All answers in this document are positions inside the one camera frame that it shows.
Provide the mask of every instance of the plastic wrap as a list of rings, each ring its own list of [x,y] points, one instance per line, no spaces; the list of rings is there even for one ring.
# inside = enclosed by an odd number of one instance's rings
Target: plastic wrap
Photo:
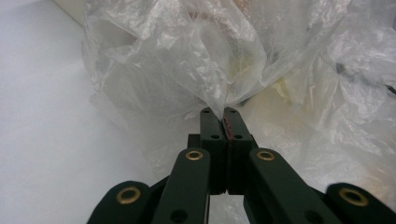
[[[200,109],[234,106],[312,187],[349,182],[395,210],[395,14],[390,0],[88,0],[92,102],[158,177]],[[246,223],[241,204],[214,198],[211,219]]]

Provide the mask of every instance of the black object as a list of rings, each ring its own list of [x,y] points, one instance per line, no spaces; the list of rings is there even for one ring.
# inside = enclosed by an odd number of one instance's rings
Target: black object
[[[190,134],[172,173],[149,188],[127,181],[111,189],[89,224],[207,223],[209,197],[244,195],[250,223],[396,223],[396,214],[356,186],[311,189],[277,152],[257,146],[238,111],[218,121],[201,111],[201,134]]]

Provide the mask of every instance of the round hole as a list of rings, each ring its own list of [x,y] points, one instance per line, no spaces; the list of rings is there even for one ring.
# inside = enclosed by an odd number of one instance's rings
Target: round hole
[[[171,214],[171,220],[175,223],[183,223],[187,220],[187,213],[184,210],[176,210]]]
[[[275,158],[274,154],[269,151],[260,151],[257,154],[257,157],[264,161],[271,161]]]
[[[356,206],[363,207],[369,204],[367,198],[355,189],[341,188],[338,193],[345,201]]]
[[[190,161],[198,161],[203,156],[204,154],[202,154],[202,152],[200,151],[190,151],[186,154],[187,159],[189,159]]]
[[[323,217],[319,215],[317,212],[314,211],[307,211],[305,212],[305,218],[308,222],[313,223],[313,224],[322,224],[323,223]]]
[[[140,197],[140,190],[137,187],[129,187],[122,189],[117,194],[117,201],[120,204],[130,204],[134,203]]]

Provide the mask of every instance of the plastic bag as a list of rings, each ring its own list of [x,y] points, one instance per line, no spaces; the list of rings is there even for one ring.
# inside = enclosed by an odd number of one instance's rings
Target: plastic bag
[[[390,0],[88,0],[92,102],[158,177],[199,132],[200,109],[234,106],[312,187],[349,182],[395,210],[395,14]],[[227,200],[211,218],[245,223]]]

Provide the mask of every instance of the pinched plastic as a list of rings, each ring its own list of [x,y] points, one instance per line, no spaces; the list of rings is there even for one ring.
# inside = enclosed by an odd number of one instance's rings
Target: pinched plastic
[[[356,184],[395,210],[395,15],[392,0],[88,0],[92,102],[159,177],[198,111],[230,105],[309,185]],[[239,199],[213,200],[217,223],[246,222]]]

